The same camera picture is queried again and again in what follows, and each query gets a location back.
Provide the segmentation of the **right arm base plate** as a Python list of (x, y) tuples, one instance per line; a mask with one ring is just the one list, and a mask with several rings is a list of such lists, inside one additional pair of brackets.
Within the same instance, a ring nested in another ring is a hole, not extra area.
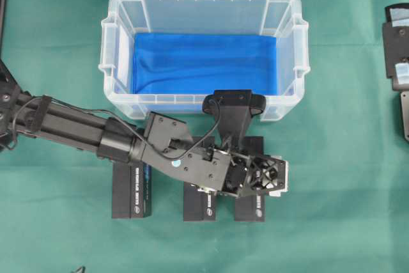
[(403, 125), (403, 134), (407, 142), (409, 142), (409, 99), (408, 91), (400, 91), (400, 104), (401, 104), (401, 119)]

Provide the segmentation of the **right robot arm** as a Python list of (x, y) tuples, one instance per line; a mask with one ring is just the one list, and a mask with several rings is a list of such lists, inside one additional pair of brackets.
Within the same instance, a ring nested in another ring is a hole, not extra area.
[(408, 91), (408, 3), (385, 7), (382, 25), (385, 71), (394, 91)]

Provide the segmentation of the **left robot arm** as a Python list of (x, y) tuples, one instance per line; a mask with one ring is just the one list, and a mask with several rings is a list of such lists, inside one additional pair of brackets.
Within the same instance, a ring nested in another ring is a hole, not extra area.
[(184, 121), (151, 112), (142, 129), (105, 109), (83, 109), (21, 89), (1, 67), (1, 148), (14, 150), (19, 136), (46, 139), (98, 158), (131, 165), (143, 162), (197, 190), (236, 198), (279, 197), (288, 190), (288, 163), (245, 145), (251, 120), (266, 98), (249, 90), (217, 90), (202, 110), (215, 120), (221, 143), (206, 133), (194, 140)]

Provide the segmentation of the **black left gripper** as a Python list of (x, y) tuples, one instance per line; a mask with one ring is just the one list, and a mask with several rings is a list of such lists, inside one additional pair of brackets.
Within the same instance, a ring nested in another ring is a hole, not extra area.
[(280, 156), (265, 155), (241, 148), (195, 148), (188, 157), (198, 153), (214, 164), (215, 154), (230, 156), (229, 167), (221, 189), (193, 186), (200, 192), (244, 198), (247, 196), (279, 197), (288, 191), (288, 162)]

